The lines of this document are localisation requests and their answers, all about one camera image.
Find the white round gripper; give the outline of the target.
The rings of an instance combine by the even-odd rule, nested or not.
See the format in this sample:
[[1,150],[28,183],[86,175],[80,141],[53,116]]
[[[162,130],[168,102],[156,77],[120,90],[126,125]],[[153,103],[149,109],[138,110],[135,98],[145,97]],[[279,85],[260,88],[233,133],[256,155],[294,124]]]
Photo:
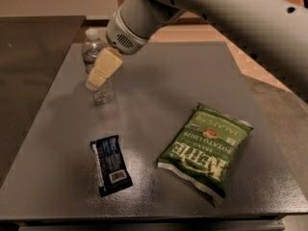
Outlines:
[[134,13],[119,7],[107,26],[106,40],[112,47],[106,47],[99,53],[86,87],[92,91],[99,90],[122,65],[121,54],[136,54],[147,44],[149,38],[150,30],[147,26]]

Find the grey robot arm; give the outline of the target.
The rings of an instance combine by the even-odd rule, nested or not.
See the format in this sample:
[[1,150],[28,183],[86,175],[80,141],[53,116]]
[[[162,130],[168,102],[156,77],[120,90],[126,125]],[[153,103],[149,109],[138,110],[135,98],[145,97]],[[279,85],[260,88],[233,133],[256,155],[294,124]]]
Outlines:
[[124,0],[107,25],[106,41],[133,55],[185,12],[206,20],[308,100],[308,10],[285,0]]

